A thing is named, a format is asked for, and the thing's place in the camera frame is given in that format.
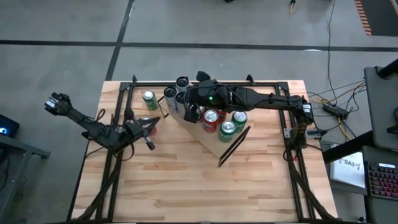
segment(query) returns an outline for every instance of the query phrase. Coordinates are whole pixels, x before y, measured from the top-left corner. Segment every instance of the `can lid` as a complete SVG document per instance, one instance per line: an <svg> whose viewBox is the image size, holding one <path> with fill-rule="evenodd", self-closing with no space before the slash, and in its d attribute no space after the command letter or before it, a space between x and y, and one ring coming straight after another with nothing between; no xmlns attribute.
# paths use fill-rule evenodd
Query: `can lid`
<svg viewBox="0 0 398 224"><path fill-rule="evenodd" d="M150 99L152 99L152 97L154 97L154 93L151 91L145 91L143 97L145 100L150 100Z"/></svg>
<svg viewBox="0 0 398 224"><path fill-rule="evenodd" d="M231 121L224 121L223 125L221 125L223 131L227 134L233 133L235 131L235 124Z"/></svg>
<svg viewBox="0 0 398 224"><path fill-rule="evenodd" d="M177 103L184 103L184 92L178 93L177 96L175 96L175 101L177 101Z"/></svg>
<svg viewBox="0 0 398 224"><path fill-rule="evenodd" d="M167 88L164 90L164 96L166 96L166 97L168 97L168 98L173 97L173 96L175 96L176 94L177 94L177 91L176 91L176 89L175 89L174 87L167 87Z"/></svg>
<svg viewBox="0 0 398 224"><path fill-rule="evenodd" d="M209 122L214 122L216 121L218 118L217 112L215 112L214 110L208 110L205 113L205 119Z"/></svg>
<svg viewBox="0 0 398 224"><path fill-rule="evenodd" d="M175 83L179 87L186 87L188 85L189 81L188 81L187 77L180 77L177 79L177 81Z"/></svg>
<svg viewBox="0 0 398 224"><path fill-rule="evenodd" d="M246 112L235 112L234 113L234 118L237 121L243 122L243 121L246 121L248 119L248 115L246 114Z"/></svg>

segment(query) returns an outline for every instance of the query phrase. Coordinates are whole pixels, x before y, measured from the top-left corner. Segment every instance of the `keyboard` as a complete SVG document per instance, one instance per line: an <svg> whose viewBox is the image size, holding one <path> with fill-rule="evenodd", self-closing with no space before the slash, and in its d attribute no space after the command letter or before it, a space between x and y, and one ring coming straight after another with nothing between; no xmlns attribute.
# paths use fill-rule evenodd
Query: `keyboard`
<svg viewBox="0 0 398 224"><path fill-rule="evenodd" d="M368 195L398 200L398 169L395 165L366 163Z"/></svg>

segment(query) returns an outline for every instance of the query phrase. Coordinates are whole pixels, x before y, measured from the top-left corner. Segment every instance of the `wooden table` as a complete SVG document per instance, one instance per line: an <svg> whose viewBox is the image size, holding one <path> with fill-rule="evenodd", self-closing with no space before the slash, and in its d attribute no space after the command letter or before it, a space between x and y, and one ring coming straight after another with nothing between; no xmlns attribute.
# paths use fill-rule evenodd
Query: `wooden table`
<svg viewBox="0 0 398 224"><path fill-rule="evenodd" d="M288 83L291 95L307 96L303 81ZM109 123L114 112L119 84L103 85L98 105L98 111L106 109L103 123ZM160 110L147 110L142 94L152 90L159 99L163 89L134 88L132 109L138 118L162 117ZM273 91L271 87L253 89L260 93ZM220 168L218 158L173 117L162 117L157 134L151 137L156 149L148 150L140 140L134 143L135 156L122 164L114 222L297 221L289 170L282 158L285 147L278 111L256 109L248 117L251 130L245 141ZM319 146L313 139L308 143ZM97 148L99 145L91 142L87 153ZM130 148L126 148L124 157L130 153ZM337 217L321 152L308 147L303 156L311 190L328 212ZM105 157L106 150L102 150L85 160L72 218L81 215L98 193ZM300 197L308 217L302 191ZM105 200L104 216L108 201L109 197Z"/></svg>

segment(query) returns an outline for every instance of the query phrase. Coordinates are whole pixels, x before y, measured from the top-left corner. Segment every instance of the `green soda can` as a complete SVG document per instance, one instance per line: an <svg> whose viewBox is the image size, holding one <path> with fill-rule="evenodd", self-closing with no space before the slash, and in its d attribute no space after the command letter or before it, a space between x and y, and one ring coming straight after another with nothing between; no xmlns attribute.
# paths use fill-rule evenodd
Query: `green soda can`
<svg viewBox="0 0 398 224"><path fill-rule="evenodd" d="M156 110L157 109L157 100L154 92L152 91L145 91L142 99L144 99L145 104L147 105L149 110Z"/></svg>
<svg viewBox="0 0 398 224"><path fill-rule="evenodd" d="M224 121L220 126L220 131L218 132L218 138L222 142L230 142L235 133L235 124L232 121Z"/></svg>
<svg viewBox="0 0 398 224"><path fill-rule="evenodd" d="M240 133L246 122L248 121L248 114L246 112L237 112L235 111L234 114L232 115L232 122L236 126L236 132Z"/></svg>

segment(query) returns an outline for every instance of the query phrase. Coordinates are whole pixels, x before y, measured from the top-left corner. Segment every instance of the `concrete floor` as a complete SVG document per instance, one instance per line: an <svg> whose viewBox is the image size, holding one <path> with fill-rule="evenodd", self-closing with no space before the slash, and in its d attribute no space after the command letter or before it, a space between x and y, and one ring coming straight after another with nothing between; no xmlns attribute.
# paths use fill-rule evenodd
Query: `concrete floor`
<svg viewBox="0 0 398 224"><path fill-rule="evenodd" d="M0 40L115 42L127 3L3 0ZM124 41L327 46L331 1L301 0L298 4L298 12L289 16L288 0L236 0L231 4L222 0L136 0ZM331 27L332 46L398 47L397 37L364 33L353 0L336 0ZM75 108L93 116L113 49L0 45L0 113L21 123L18 139L52 151L49 160L34 158L29 164L15 217L28 218L28 223L66 219L87 141L80 136L81 128L52 116L43 103L53 91L67 93ZM333 86L361 80L364 67L385 65L397 56L394 52L332 52ZM133 74L139 80L195 78L203 70L219 80L242 80L247 74L257 80L305 80L308 91L320 92L330 89L327 62L327 52L123 47L113 80L130 80ZM356 99L361 110L349 116L348 124L359 135L370 130L371 124L366 93ZM316 110L315 114L324 113ZM327 129L336 121L317 117L317 123ZM345 140L338 129L324 139ZM364 215L362 197L338 190L333 195L339 217L353 221Z"/></svg>

